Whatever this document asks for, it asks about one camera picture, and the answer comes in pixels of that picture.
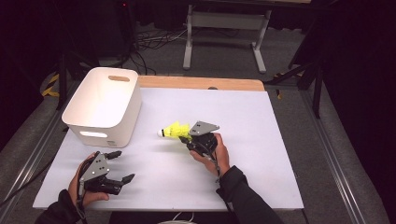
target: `bin handle cutout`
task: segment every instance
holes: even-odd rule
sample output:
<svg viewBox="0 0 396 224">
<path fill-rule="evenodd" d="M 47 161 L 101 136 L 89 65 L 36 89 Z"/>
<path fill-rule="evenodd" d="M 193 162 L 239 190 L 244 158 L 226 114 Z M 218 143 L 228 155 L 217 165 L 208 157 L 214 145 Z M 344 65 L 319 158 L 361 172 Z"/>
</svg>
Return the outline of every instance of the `bin handle cutout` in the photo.
<svg viewBox="0 0 396 224">
<path fill-rule="evenodd" d="M 113 80 L 113 81 L 124 81 L 124 82 L 130 81 L 130 79 L 128 77 L 118 77 L 118 76 L 108 76 L 108 79 Z"/>
<path fill-rule="evenodd" d="M 79 132 L 84 136 L 87 137 L 102 137 L 102 138 L 107 138 L 107 134 L 105 133 L 92 133 L 92 132 Z"/>
</svg>

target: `black sleeve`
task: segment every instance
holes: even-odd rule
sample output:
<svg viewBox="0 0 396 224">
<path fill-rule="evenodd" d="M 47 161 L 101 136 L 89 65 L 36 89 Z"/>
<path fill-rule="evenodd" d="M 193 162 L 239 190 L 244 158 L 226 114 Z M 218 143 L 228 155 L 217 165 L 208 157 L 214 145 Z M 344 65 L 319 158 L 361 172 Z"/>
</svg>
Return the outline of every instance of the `black sleeve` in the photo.
<svg viewBox="0 0 396 224">
<path fill-rule="evenodd" d="M 233 210 L 241 224 L 283 223 L 274 210 L 248 185 L 247 178 L 233 166 L 220 179 L 219 196 L 233 204 Z"/>
<path fill-rule="evenodd" d="M 63 189 L 58 202 L 53 203 L 35 221 L 35 224 L 70 224 L 80 220 L 76 207 L 70 199 L 69 192 Z"/>
</svg>

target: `white storage bin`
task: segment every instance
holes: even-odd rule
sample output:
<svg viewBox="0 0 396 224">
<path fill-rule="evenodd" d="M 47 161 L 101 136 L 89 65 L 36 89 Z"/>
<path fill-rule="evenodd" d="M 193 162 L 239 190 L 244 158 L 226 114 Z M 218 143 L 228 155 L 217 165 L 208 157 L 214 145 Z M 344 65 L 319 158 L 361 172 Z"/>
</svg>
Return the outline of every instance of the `white storage bin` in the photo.
<svg viewBox="0 0 396 224">
<path fill-rule="evenodd" d="M 133 70 L 93 68 L 71 98 L 62 120 L 85 145 L 125 147 L 142 104 L 137 78 Z"/>
</svg>

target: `dark curtain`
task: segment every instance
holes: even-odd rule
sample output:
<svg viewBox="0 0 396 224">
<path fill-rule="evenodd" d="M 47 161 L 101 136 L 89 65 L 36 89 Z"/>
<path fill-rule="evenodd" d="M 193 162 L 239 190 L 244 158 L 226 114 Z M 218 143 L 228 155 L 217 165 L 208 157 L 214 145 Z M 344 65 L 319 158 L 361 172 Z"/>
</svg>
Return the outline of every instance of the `dark curtain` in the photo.
<svg viewBox="0 0 396 224">
<path fill-rule="evenodd" d="M 336 18 L 321 18 L 321 29 L 309 34 L 321 45 L 307 41 L 297 61 L 306 63 L 327 50 L 324 82 L 390 222 L 396 223 L 396 14 L 385 0 L 341 1 L 338 8 Z"/>
<path fill-rule="evenodd" d="M 136 20 L 142 26 L 153 22 L 157 29 L 175 30 L 182 28 L 187 19 L 186 5 L 137 2 L 136 7 Z"/>
<path fill-rule="evenodd" d="M 312 0 L 311 7 L 328 7 L 332 5 L 334 0 Z M 282 29 L 301 29 L 304 33 L 309 30 L 312 22 L 317 15 L 320 14 L 315 10 L 298 10 L 298 9 L 274 9 L 271 13 L 271 20 L 268 23 L 269 27 L 277 30 Z"/>
<path fill-rule="evenodd" d="M 40 85 L 56 64 L 35 5 L 0 2 L 0 150 L 43 100 Z"/>
</svg>

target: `yellow object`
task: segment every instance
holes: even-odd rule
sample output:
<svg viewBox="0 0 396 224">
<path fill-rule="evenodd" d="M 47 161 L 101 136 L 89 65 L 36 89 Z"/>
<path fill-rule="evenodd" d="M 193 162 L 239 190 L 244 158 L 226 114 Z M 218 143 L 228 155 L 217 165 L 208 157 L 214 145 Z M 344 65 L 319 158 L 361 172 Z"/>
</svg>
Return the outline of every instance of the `yellow object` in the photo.
<svg viewBox="0 0 396 224">
<path fill-rule="evenodd" d="M 176 121 L 173 124 L 169 125 L 168 127 L 159 130 L 157 134 L 160 137 L 172 137 L 172 138 L 185 137 L 191 139 L 191 136 L 189 135 L 189 130 L 190 130 L 189 124 L 180 125 L 179 122 Z"/>
<path fill-rule="evenodd" d="M 59 74 L 54 75 L 51 80 L 49 81 L 49 84 L 47 85 L 47 88 L 41 93 L 43 96 L 55 96 L 59 97 L 59 92 L 52 91 L 52 87 L 55 84 L 55 82 L 59 79 Z"/>
</svg>

